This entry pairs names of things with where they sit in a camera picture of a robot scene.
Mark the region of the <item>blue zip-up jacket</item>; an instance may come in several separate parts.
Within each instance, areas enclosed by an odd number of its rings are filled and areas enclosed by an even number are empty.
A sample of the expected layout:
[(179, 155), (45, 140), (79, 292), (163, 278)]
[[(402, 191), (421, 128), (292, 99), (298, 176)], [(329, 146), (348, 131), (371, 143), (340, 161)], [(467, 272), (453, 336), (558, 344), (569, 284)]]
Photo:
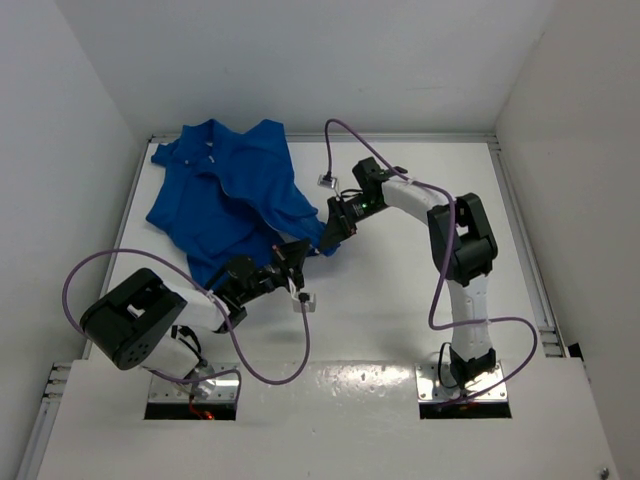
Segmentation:
[(245, 133), (214, 119), (184, 126), (151, 161), (165, 175), (146, 219), (185, 253), (200, 285), (238, 255), (268, 264), (287, 238), (320, 249), (326, 225), (295, 184), (283, 124), (265, 119)]

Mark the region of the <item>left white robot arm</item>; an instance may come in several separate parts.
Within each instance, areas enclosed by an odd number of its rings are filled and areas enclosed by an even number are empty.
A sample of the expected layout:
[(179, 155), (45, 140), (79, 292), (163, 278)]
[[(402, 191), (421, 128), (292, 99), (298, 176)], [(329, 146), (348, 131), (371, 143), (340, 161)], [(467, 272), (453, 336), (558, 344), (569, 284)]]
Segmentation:
[[(196, 284), (195, 290), (216, 310), (219, 332), (233, 335), (247, 316), (247, 304), (279, 288), (288, 291), (301, 315), (314, 311), (313, 296), (303, 290), (303, 266), (310, 250), (308, 239), (275, 245), (263, 267), (249, 256), (235, 256), (205, 285)], [(220, 375), (199, 375), (199, 352), (170, 334), (186, 306), (186, 299), (156, 273), (141, 268), (90, 306), (81, 319), (69, 322), (118, 369), (142, 367), (174, 384), (196, 386)]]

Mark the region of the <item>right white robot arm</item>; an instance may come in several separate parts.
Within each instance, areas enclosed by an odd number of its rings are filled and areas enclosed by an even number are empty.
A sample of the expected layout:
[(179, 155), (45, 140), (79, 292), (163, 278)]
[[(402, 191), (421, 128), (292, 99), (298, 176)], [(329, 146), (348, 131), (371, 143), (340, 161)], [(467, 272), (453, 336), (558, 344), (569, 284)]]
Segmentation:
[(403, 169), (382, 169), (372, 157), (359, 161), (352, 173), (360, 191), (349, 199), (336, 194), (327, 200), (328, 221), (320, 248), (354, 236), (358, 222), (389, 207), (425, 224), (434, 265), (449, 290), (453, 386), (466, 387), (496, 366), (488, 331), (487, 287), (498, 248), (480, 198), (470, 193), (449, 201), (438, 191), (404, 179)]

